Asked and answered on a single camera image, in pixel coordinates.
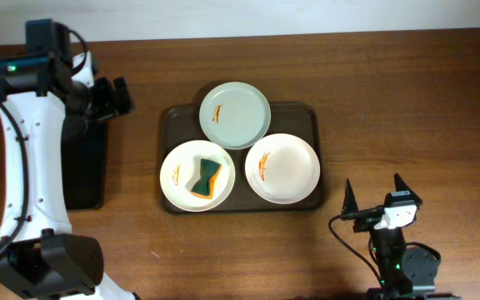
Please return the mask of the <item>green and orange sponge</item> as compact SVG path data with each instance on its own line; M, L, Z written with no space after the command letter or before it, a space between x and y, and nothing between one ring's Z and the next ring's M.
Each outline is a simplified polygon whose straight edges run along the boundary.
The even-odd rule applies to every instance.
M190 193L197 198L212 199L214 183L221 169L222 165L220 163L202 158L200 160L200 178L194 183Z

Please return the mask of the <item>pale green plate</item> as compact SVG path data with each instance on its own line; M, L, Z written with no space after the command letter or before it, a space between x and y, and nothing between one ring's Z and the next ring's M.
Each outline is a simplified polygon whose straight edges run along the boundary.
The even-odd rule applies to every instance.
M245 82L226 82L202 100L199 122L205 136L222 148L251 147L268 131L271 109L266 97Z

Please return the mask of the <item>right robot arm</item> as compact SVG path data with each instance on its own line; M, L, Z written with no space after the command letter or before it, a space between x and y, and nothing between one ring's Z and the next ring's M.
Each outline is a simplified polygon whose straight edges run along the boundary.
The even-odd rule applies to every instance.
M342 211L332 220L353 222L355 233L368 233L366 259L340 237L347 250L363 260L373 271L379 286L367 290L367 299L455 299L451 293L436 293L435 278L441 263L436 249L420 242L408 242L403 229L417 221L423 200L394 175L395 190L386 195L384 203L361 210L352 185L346 181Z

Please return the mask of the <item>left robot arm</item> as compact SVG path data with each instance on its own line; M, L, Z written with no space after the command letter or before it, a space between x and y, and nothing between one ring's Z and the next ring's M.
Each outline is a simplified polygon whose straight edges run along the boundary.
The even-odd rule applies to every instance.
M104 270L92 237L73 233L63 194L63 127L128 114L123 78L98 77L88 50L73 55L77 33L51 19L26 24L26 52L0 59L5 146L5 208L0 283L23 299L134 299Z

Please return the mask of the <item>black plastic tray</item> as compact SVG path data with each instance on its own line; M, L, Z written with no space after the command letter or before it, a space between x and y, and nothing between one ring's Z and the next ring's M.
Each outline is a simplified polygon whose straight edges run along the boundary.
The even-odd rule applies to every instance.
M62 185L68 211L103 206L108 125L78 116L62 127Z

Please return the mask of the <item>brown plastic serving tray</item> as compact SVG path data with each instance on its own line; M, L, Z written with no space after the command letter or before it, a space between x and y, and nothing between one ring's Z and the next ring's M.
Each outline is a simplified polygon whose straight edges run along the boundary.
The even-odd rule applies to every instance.
M308 143L317 155L321 154L318 120L311 107L303 102L276 102L270 108L269 134L294 135ZM199 123L199 109L197 104L190 104L171 107L162 114L162 159L182 143L206 138ZM245 178L244 163L248 150L227 150L227 153L235 165L235 183L224 203L210 209L210 213L310 212L325 202L328 188L323 174L314 190L302 201L286 205L268 202L249 187Z

